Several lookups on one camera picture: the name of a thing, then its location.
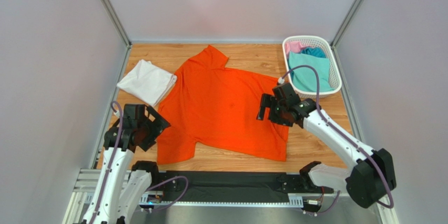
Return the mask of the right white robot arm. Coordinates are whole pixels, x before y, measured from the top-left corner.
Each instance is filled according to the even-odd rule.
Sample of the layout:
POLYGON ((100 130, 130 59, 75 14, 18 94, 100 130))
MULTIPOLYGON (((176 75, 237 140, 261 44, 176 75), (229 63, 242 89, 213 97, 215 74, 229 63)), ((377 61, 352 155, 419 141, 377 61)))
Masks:
POLYGON ((268 119, 278 125, 300 126, 324 142, 336 153, 346 168, 327 166, 319 161, 301 169, 315 186, 347 193, 360 207, 378 203, 393 208, 392 191, 397 187, 392 155, 384 148, 375 150, 339 126, 320 106, 319 98, 301 99, 290 83, 262 94, 258 120, 268 119))

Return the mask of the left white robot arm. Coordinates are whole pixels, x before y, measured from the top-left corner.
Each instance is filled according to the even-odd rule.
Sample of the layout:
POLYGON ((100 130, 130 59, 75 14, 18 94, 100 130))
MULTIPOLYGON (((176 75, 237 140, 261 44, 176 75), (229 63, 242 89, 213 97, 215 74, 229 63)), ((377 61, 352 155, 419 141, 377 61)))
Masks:
POLYGON ((149 105, 110 106, 118 119, 104 134, 103 164, 82 223, 130 223, 141 196, 159 181, 155 161, 131 161, 137 148, 155 145, 170 123, 149 105))

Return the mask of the orange t-shirt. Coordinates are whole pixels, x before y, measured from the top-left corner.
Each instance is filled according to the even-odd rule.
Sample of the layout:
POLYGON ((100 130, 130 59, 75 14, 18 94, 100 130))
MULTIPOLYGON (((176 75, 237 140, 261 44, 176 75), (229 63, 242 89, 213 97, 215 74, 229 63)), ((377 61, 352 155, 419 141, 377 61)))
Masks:
POLYGON ((158 111, 170 126, 157 140, 157 161, 191 159, 197 143, 259 158, 285 161, 289 129, 257 115, 274 77, 227 67, 228 57, 213 46, 186 60, 158 111))

